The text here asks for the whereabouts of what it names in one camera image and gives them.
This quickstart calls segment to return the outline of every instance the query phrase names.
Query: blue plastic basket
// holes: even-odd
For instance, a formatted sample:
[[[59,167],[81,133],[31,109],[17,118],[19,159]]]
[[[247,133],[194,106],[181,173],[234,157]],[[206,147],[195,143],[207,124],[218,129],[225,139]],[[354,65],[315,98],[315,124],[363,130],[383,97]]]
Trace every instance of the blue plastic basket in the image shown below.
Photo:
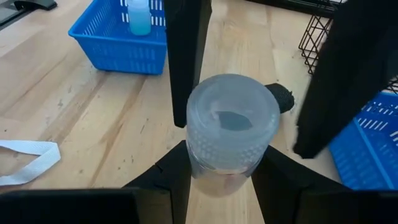
[[[329,145],[354,190],[398,189],[398,96],[380,93]]]
[[[164,5],[149,0],[152,30],[130,32],[126,0],[94,0],[69,30],[100,70],[159,75],[167,51]]]

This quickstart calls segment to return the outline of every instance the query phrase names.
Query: blue liquid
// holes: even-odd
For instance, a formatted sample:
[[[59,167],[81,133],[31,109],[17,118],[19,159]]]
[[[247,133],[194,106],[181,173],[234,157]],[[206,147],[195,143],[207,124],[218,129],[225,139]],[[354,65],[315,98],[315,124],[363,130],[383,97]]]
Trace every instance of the blue liquid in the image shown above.
[[[148,11],[130,11],[129,12],[129,26],[130,31],[134,35],[148,35],[150,34],[150,12]]]

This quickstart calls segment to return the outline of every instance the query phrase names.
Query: wooden tabletop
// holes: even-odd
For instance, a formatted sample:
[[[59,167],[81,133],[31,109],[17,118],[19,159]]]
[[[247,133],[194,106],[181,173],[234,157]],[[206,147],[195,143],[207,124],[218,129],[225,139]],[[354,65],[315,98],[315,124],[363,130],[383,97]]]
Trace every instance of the wooden tabletop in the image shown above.
[[[61,161],[15,189],[122,187],[178,142],[169,72],[159,77],[93,68],[68,29],[90,0],[57,0],[0,31],[0,139],[57,142]],[[279,82],[296,105],[282,115],[271,145],[338,180],[328,151],[314,160],[291,152],[295,120],[310,79],[298,45],[310,16],[243,0],[213,0],[201,79],[238,73]],[[0,175],[32,156],[0,149]],[[264,223],[251,181],[226,198],[191,189],[187,223]]]

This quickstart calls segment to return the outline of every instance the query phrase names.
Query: black wire basket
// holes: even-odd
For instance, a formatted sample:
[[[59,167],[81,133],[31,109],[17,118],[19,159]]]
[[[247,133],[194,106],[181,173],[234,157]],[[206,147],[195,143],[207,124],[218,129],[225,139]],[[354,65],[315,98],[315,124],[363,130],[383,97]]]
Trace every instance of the black wire basket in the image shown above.
[[[344,0],[320,0],[317,4],[319,11],[324,11],[326,8],[329,11],[336,11],[340,4]],[[325,18],[319,16],[319,14],[313,14],[311,16],[310,22],[304,31],[304,35],[298,45],[301,50],[301,56],[304,57],[304,63],[308,66],[308,73],[310,75],[314,74],[315,67],[318,62],[318,55],[322,44],[328,37],[332,18]],[[398,77],[393,78],[386,90],[398,94]]]

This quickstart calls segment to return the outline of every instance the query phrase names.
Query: white elastic band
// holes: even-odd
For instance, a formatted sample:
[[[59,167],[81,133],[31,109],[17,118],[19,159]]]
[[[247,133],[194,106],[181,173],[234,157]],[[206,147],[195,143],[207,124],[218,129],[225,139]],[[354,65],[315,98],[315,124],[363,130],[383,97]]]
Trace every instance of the white elastic band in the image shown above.
[[[0,186],[28,183],[61,159],[60,150],[55,142],[0,140],[0,146],[16,152],[39,156],[14,174],[0,177]]]

